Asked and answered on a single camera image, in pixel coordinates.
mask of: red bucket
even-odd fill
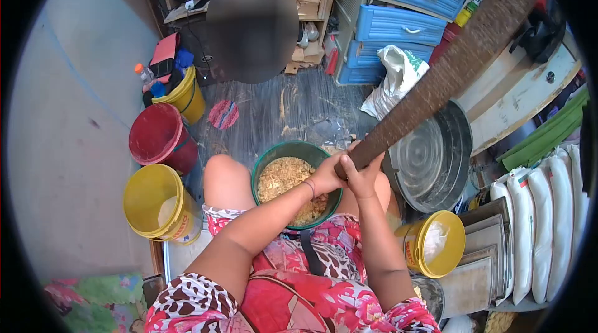
[[[129,150],[141,165],[165,164],[181,174],[197,163],[197,143],[175,106],[157,103],[139,114],[129,132]]]

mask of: woman's arm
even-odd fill
[[[395,304],[416,297],[402,248],[391,232],[384,210],[374,190],[384,153],[368,167],[357,172],[353,161],[344,155],[341,164],[347,173],[349,188],[359,207],[359,226],[363,262],[368,272],[368,286],[374,291],[384,312]]]
[[[339,158],[340,154],[326,159],[306,180],[307,183],[301,183],[231,221],[185,272],[210,278],[228,290],[240,305],[253,258],[280,234],[314,193],[318,196],[343,186],[338,178],[330,178]]]

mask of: floral dress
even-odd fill
[[[243,211],[203,207],[216,235]],[[382,312],[367,277],[359,222],[333,215],[318,225],[311,244],[325,268],[310,274],[299,239],[282,233],[252,263],[243,303],[197,273],[168,283],[149,309],[146,332],[434,332],[424,302],[410,298]]]

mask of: green bowl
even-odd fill
[[[308,162],[312,167],[318,168],[318,166],[328,157],[330,154],[320,149],[313,143],[303,141],[288,141],[281,142],[278,145],[274,145],[268,151],[266,151],[258,161],[255,163],[253,172],[251,172],[251,192],[254,195],[256,204],[261,204],[258,199],[258,183],[259,175],[264,171],[266,165],[272,161],[283,157],[295,157],[303,159]],[[328,202],[326,203],[326,209],[314,222],[304,226],[287,226],[290,230],[301,231],[303,229],[313,228],[316,225],[322,224],[327,218],[332,215],[340,203],[340,198],[343,196],[342,189],[336,189],[328,194]]]

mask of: bracelet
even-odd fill
[[[301,181],[301,183],[305,183],[305,184],[307,184],[307,186],[308,186],[308,187],[310,187],[310,188],[311,188],[311,192],[313,193],[313,198],[312,198],[311,200],[313,201],[314,199],[316,199],[316,188],[315,188],[315,185],[316,185],[316,184],[314,184],[314,186],[312,187],[312,186],[310,185],[310,183],[309,183],[309,182],[307,182],[307,180]]]

